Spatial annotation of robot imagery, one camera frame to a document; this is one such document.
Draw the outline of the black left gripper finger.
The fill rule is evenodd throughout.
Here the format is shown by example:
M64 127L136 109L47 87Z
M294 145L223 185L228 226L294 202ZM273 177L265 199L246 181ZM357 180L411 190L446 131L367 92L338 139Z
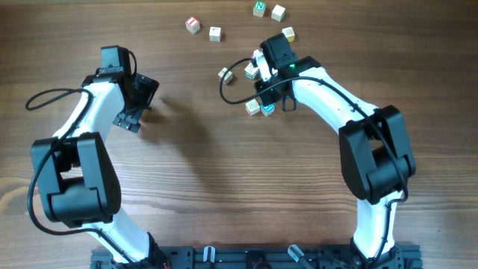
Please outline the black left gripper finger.
M123 109L115 117L113 124L127 131L138 133L141 124L139 123L143 109L135 108L131 110Z
M159 82L140 73L134 79L134 88L137 91L137 103L141 108L148 108L159 87Z

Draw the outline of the blue top wooden block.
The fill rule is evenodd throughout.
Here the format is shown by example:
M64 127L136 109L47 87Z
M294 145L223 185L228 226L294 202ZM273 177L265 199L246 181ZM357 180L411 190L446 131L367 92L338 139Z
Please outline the blue top wooden block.
M270 105L260 104L261 113L266 117L270 116L275 111L275 107L276 106L274 104L270 104Z

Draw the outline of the red Y letter block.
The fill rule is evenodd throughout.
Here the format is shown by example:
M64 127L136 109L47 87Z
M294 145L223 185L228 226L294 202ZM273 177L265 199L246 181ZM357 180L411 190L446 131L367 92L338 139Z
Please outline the red Y letter block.
M245 103L245 108L246 108L246 112L250 116L253 116L253 115L257 114L261 110L260 105L258 104L258 102L255 99L251 99L248 102L246 102Z

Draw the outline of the red O letter block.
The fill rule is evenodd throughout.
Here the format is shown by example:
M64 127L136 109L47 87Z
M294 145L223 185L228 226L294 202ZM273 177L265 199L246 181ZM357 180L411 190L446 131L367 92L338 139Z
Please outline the red O letter block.
M234 75L231 71L226 71L227 68L223 67L218 73L219 80L223 81L223 84L228 84L234 78Z

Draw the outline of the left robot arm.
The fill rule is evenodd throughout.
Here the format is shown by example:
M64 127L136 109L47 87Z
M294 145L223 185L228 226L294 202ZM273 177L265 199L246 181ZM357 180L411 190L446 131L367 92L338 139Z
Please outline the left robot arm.
M51 138L31 146L34 167L27 207L42 232L87 232L109 252L116 268L168 268L170 260L150 233L121 206L120 181L105 148L112 126L138 132L159 83L137 72L134 53L121 46L101 49L101 65L76 90L57 88L55 99L81 99Z

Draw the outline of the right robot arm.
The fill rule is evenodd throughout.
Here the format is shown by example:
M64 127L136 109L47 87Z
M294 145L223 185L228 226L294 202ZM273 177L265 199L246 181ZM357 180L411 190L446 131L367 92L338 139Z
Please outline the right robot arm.
M311 56L298 58L284 34L255 50L248 62L258 70L255 94L263 105L292 99L316 112L339 136L341 172L357 199L351 246L368 268L391 260L397 204L409 198L416 163L403 115L393 105L378 108L335 82Z

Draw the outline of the yellow edged wooden block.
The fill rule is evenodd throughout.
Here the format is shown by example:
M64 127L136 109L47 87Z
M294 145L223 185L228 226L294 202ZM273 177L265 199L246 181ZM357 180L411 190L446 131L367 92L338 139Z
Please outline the yellow edged wooden block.
M285 35L289 43L292 43L295 40L296 35L292 27L283 28L282 33Z

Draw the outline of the green edged picture block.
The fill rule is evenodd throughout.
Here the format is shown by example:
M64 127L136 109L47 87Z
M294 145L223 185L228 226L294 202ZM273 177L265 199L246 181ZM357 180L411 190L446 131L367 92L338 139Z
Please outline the green edged picture block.
M259 73L259 68L255 67L252 62L249 62L244 69L244 73L248 79L253 81Z

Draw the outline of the plain white wooden block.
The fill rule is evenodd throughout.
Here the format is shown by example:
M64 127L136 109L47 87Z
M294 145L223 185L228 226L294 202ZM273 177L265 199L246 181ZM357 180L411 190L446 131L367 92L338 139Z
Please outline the plain white wooden block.
M281 22L285 16L285 8L277 4L271 11L271 18L277 22Z

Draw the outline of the green N letter block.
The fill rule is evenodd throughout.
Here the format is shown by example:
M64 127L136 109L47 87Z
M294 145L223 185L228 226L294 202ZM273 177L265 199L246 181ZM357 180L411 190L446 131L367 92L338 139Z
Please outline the green N letter block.
M264 1L256 1L253 6L253 15L263 17L266 10L266 3Z

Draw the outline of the white number 2 block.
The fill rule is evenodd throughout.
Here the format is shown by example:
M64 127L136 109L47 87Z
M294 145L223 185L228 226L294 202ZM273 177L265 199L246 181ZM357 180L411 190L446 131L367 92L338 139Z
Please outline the white number 2 block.
M210 41L220 42L221 41L221 34L222 34L221 27L214 27L214 26L210 27L210 31L209 31Z

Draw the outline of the red I letter block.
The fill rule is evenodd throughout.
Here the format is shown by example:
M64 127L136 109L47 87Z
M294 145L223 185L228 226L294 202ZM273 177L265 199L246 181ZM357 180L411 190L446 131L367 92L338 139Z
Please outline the red I letter block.
M200 29L200 22L197 18L191 16L185 21L187 30L191 34L195 34Z

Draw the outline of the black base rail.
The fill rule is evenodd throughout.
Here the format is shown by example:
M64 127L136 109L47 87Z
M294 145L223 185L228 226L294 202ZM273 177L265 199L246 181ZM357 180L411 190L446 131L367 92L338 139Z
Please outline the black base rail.
M169 259L169 264L154 267L138 265L138 268L365 268L358 253L350 245L322 245L319 247L290 246L298 248L301 254L292 254L288 248L205 248L160 247ZM418 245L400 246L395 244L391 254L382 254L376 268L423 268ZM93 250L90 268L133 268L116 263L108 250Z

